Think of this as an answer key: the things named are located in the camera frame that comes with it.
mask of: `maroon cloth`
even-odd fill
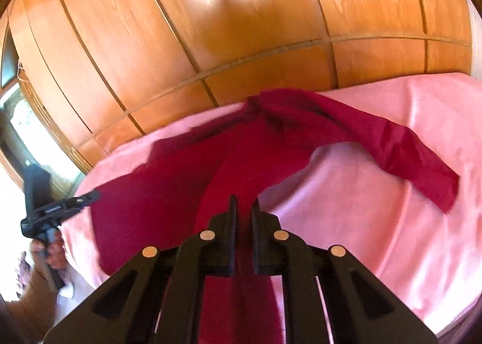
[[[207,279],[199,342],[281,343],[271,282],[252,271],[250,208],[264,189],[307,166],[316,148],[345,141],[361,144],[443,212],[454,204],[459,176],[409,128],[315,93],[267,91],[235,113],[156,142],[146,164],[98,188],[92,225],[100,266],[112,274],[146,245],[179,245],[236,194],[237,274]]]

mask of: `long sleeve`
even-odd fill
[[[34,268],[22,299],[6,305],[25,334],[32,341],[40,342],[54,324],[56,300],[57,294]]]

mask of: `metal pin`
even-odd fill
[[[155,246],[146,246],[142,250],[142,255],[146,258],[154,257],[157,254],[157,248]]]
[[[215,236],[216,234],[212,230],[204,230],[204,231],[201,231],[201,233],[199,234],[199,237],[203,241],[212,241]]]
[[[286,241],[290,234],[284,230],[276,230],[273,234],[274,238],[278,241]]]
[[[335,257],[343,257],[346,254],[346,249],[341,245],[332,246],[330,252]]]

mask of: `white wall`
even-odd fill
[[[23,218],[23,191],[0,165],[0,293],[6,301],[17,299],[15,269],[20,253],[28,250],[30,243],[20,232],[20,220]]]

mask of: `pink tablecloth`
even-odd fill
[[[309,244],[345,245],[437,333],[482,292],[482,85],[463,74],[425,75],[322,95],[415,131],[461,176],[455,206],[443,215],[359,146],[341,143],[319,148],[307,168],[264,191],[262,209]],[[96,165],[78,193],[130,173],[147,160],[152,142],[238,107],[193,115],[124,144]],[[98,265],[89,210],[62,233],[71,264],[99,286],[108,276]],[[280,282],[273,285],[282,310]]]

